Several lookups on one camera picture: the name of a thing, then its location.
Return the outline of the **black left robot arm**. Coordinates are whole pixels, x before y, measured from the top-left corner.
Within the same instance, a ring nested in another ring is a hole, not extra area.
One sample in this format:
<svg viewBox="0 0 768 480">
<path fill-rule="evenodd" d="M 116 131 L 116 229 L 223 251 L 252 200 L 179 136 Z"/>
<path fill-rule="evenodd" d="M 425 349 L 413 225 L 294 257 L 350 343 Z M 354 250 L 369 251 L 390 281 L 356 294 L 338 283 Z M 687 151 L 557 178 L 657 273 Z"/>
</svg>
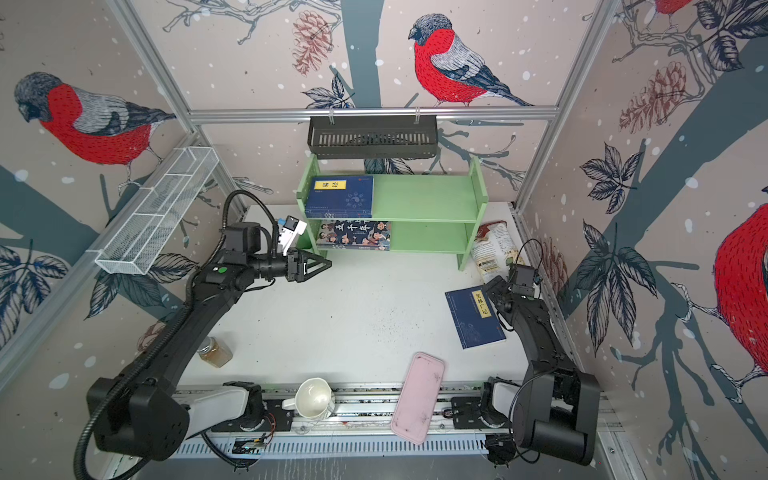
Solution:
<svg viewBox="0 0 768 480">
<path fill-rule="evenodd" d="M 235 393 L 239 403 L 221 404 L 210 420 L 194 421 L 193 406 L 173 395 L 212 328 L 244 293 L 254 290 L 255 280 L 301 283 L 331 267 L 324 257 L 294 247 L 306 228 L 306 222 L 293 216 L 275 224 L 273 232 L 256 222 L 223 227 L 212 258 L 191 276 L 175 322 L 119 375 L 100 378 L 88 390 L 90 418 L 75 447 L 76 478 L 91 476 L 86 462 L 91 443 L 101 451 L 137 458 L 121 475 L 129 479 L 149 462 L 171 457 L 186 439 L 245 412 L 245 386 L 226 385 L 214 392 L 216 399 Z"/>
</svg>

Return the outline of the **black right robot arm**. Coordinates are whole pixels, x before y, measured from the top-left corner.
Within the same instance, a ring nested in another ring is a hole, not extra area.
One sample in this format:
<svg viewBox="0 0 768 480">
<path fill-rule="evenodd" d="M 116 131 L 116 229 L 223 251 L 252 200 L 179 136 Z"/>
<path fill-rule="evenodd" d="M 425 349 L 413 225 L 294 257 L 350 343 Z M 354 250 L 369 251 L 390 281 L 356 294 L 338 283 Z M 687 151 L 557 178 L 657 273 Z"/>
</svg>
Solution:
<svg viewBox="0 0 768 480">
<path fill-rule="evenodd" d="M 593 460 L 601 388 L 569 358 L 545 302 L 514 291 L 497 276 L 483 287 L 521 341 L 528 369 L 507 418 L 518 448 L 579 465 Z"/>
</svg>

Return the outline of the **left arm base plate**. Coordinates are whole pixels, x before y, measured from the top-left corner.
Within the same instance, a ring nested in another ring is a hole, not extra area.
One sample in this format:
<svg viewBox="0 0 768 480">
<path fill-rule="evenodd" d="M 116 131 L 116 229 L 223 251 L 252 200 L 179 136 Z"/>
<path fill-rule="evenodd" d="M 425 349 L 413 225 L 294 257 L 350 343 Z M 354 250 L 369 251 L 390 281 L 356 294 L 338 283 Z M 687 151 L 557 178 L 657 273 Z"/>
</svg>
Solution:
<svg viewBox="0 0 768 480">
<path fill-rule="evenodd" d="M 248 393 L 244 412 L 235 419 L 223 421 L 211 428 L 216 433 L 288 432 L 295 417 L 293 410 L 282 407 L 283 398 L 277 392 L 265 390 L 253 382 L 231 381 L 224 386 L 241 387 Z"/>
</svg>

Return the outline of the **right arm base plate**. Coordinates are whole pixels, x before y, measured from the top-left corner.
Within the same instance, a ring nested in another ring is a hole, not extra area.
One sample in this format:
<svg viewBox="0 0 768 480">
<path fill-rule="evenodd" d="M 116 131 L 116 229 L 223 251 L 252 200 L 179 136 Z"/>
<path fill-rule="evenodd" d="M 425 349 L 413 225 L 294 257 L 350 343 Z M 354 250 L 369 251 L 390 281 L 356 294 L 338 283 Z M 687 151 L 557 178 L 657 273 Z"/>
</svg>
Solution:
<svg viewBox="0 0 768 480">
<path fill-rule="evenodd" d="M 489 377 L 479 397 L 453 397 L 441 414 L 458 430 L 502 429 L 511 425 L 509 409 L 521 384 Z"/>
</svg>

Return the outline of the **colourful cartoon cover book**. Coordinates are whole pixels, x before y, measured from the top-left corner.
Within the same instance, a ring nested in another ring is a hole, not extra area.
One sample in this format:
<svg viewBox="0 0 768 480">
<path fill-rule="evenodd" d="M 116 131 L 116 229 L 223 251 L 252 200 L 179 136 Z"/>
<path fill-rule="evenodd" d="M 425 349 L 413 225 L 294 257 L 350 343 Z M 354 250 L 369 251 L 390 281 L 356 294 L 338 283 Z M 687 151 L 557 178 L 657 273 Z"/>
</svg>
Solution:
<svg viewBox="0 0 768 480">
<path fill-rule="evenodd" d="M 334 220 L 323 222 L 316 244 L 322 249 L 388 251 L 392 224 L 375 220 Z"/>
</svg>

